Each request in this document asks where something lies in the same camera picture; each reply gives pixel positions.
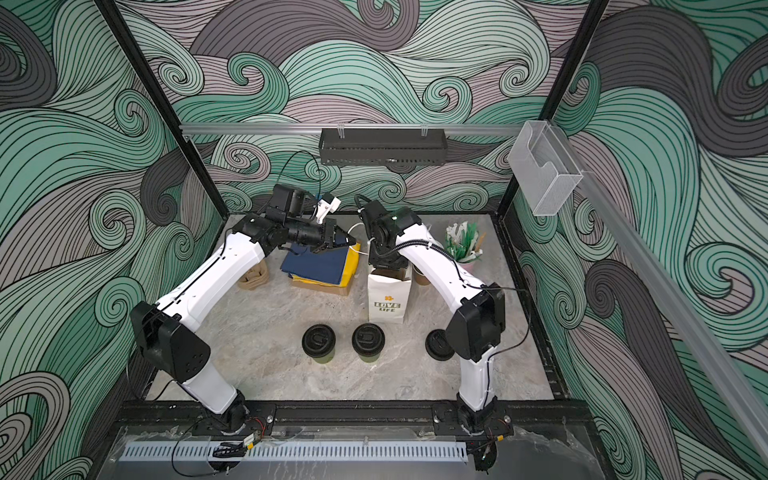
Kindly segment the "white paper takeout bag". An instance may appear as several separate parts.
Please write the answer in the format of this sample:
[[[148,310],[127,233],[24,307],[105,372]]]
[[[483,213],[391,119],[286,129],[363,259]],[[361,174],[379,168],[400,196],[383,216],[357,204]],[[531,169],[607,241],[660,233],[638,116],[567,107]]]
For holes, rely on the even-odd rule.
[[[402,324],[412,286],[411,265],[406,263],[403,268],[397,269],[374,267],[368,263],[367,245],[357,245],[350,250],[359,257],[354,279],[364,280],[368,321]]]

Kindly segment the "green paper coffee cup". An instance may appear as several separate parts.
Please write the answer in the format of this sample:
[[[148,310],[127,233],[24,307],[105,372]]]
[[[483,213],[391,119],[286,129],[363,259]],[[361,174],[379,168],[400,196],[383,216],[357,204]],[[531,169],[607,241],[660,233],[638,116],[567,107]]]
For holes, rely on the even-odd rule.
[[[375,363],[380,358],[379,354],[374,355],[360,355],[359,358],[366,363]]]

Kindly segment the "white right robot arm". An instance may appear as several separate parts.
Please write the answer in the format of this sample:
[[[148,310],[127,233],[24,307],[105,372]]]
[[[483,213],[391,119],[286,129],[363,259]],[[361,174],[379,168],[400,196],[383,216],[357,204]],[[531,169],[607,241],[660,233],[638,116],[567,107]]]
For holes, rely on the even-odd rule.
[[[375,257],[403,257],[426,276],[446,302],[452,318],[445,328],[448,345],[460,357],[457,394],[464,424],[488,418],[493,394],[493,355],[506,328],[505,294],[466,271],[437,242],[421,218],[407,207],[390,212],[377,200],[355,197],[357,212]]]

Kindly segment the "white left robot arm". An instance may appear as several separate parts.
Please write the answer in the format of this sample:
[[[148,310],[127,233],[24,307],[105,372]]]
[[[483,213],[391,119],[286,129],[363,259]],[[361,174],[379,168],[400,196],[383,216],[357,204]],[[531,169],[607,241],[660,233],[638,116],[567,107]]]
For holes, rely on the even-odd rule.
[[[355,239],[332,219],[339,198],[322,194],[312,216],[304,217],[302,190],[276,185],[266,205],[244,215],[222,245],[187,279],[153,303],[130,312],[141,356],[165,372],[207,411],[225,435],[240,432],[249,416],[243,394],[211,360],[211,348],[197,335],[215,304],[246,272],[287,244],[315,253],[347,248]]]

